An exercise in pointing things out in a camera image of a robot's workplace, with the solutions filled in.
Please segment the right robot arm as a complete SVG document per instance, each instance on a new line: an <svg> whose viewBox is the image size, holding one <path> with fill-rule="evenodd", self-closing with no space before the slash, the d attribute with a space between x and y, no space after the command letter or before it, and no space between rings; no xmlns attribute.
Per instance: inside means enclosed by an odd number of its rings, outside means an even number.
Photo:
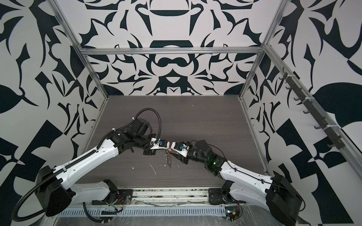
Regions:
<svg viewBox="0 0 362 226"><path fill-rule="evenodd" d="M225 181L226 193L235 201L242 201L266 209L285 226L297 223L303 199L282 175L267 176L252 172L213 151L215 146L205 140L174 142L172 154L180 161L203 163L204 169Z"/></svg>

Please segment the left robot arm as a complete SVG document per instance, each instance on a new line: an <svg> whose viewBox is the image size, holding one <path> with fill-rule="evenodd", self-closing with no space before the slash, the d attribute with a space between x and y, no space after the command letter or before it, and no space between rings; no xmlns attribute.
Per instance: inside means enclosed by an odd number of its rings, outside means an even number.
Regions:
<svg viewBox="0 0 362 226"><path fill-rule="evenodd" d="M88 172L126 150L136 147L151 153L151 149L161 143L159 133L146 135L151 130L146 120L134 119L125 129L112 129L96 147L72 161L54 168L41 168L37 174L39 188L35 195L45 215L55 216L71 204L114 198L117 189L109 179L95 184L77 182Z"/></svg>

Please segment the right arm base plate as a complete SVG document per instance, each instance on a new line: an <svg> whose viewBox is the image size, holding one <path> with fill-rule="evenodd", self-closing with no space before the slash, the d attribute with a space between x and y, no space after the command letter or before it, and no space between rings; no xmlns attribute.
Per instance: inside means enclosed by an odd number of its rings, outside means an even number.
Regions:
<svg viewBox="0 0 362 226"><path fill-rule="evenodd" d="M231 194L230 189L223 188L209 188L208 189L208 202L210 205L226 205L226 204L245 204L245 201L235 200Z"/></svg>

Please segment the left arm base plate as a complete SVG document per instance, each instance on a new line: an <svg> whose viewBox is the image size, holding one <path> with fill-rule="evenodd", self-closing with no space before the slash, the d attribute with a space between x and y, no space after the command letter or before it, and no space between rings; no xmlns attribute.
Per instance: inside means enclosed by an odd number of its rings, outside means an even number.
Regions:
<svg viewBox="0 0 362 226"><path fill-rule="evenodd" d="M92 205L123 205L128 201L131 201L133 198L133 190L132 189L119 189L118 191L110 191L110 193L106 196L105 199L101 201L92 201Z"/></svg>

